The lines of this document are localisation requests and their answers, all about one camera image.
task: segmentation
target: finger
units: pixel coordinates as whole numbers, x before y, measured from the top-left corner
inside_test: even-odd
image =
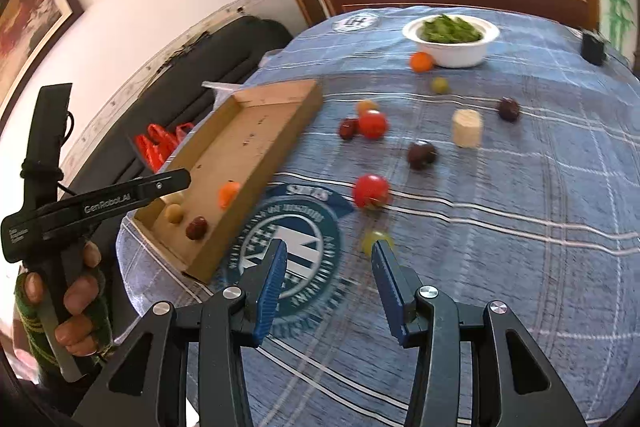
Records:
[[[98,351],[98,343],[93,337],[87,337],[73,346],[66,346],[66,350],[76,357],[87,357]]]
[[[94,329],[86,315],[74,315],[56,328],[56,340],[63,346],[73,346],[83,341]]]
[[[36,272],[27,274],[27,277],[24,279],[24,294],[27,295],[30,304],[40,304],[43,293],[44,284],[42,283],[42,277]]]
[[[84,250],[82,250],[82,259],[84,260],[85,266],[88,266],[89,268],[95,268],[100,264],[102,255],[95,243],[88,241],[87,244],[84,245]]]
[[[72,315],[79,315],[98,296],[98,282],[93,275],[81,275],[65,293],[65,308]]]

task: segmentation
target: printed logo on tablecloth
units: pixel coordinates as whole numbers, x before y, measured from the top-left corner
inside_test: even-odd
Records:
[[[271,239],[287,243],[287,272],[271,333],[294,337],[314,330],[336,309],[351,285],[336,277],[342,259],[338,220],[353,212],[349,201],[324,187],[273,187],[231,247],[228,282],[260,264]]]
[[[340,19],[333,23],[332,28],[338,33],[352,32],[369,28],[376,22],[378,22],[378,16],[375,13],[364,12]]]

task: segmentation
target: red cherry tomato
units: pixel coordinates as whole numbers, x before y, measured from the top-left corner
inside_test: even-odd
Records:
[[[340,122],[338,127],[338,134],[343,140],[351,140],[358,133],[358,119],[357,118],[345,118]]]
[[[375,109],[370,109],[360,115],[358,127],[360,128],[360,133],[371,140],[381,138],[389,128],[386,116]]]
[[[389,200],[389,182],[376,174],[365,174],[353,187],[353,200],[358,208],[383,206]]]

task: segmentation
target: table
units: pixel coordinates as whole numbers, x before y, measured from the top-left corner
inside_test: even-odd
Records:
[[[182,277],[123,220],[118,260],[135,308],[206,299],[237,280],[256,248],[282,237],[296,265],[272,336],[244,354],[255,424],[401,426],[415,350],[389,334],[359,248],[367,229],[386,230],[424,283],[466,303],[507,302],[597,425],[640,374],[638,80],[615,57],[602,68],[588,64],[579,38],[549,20],[465,8],[368,12],[378,17],[368,28],[333,30],[353,14],[310,28],[247,81],[319,78],[324,105],[208,286]],[[476,68],[412,73],[415,49],[401,29],[441,12],[489,20],[500,39]],[[433,95],[434,76],[446,76],[452,94]],[[517,124],[498,119],[503,96],[520,102]],[[390,131],[379,142],[343,142],[338,123],[363,98],[381,105]],[[450,142],[457,108],[482,114],[480,149]],[[416,138],[438,147],[433,169],[408,168],[404,155]],[[389,179],[394,200],[384,212],[351,207],[364,172]],[[462,373],[464,425],[468,351]]]

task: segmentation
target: cardboard tray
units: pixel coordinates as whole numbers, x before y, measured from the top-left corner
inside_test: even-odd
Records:
[[[294,80],[234,92],[177,153],[167,170],[186,168],[184,219],[169,223],[156,200],[134,214],[134,222],[161,255],[185,275],[208,283],[274,172],[322,105],[315,80]],[[218,190],[228,180],[242,186],[226,210]],[[184,231],[204,216],[206,236],[192,241]]]

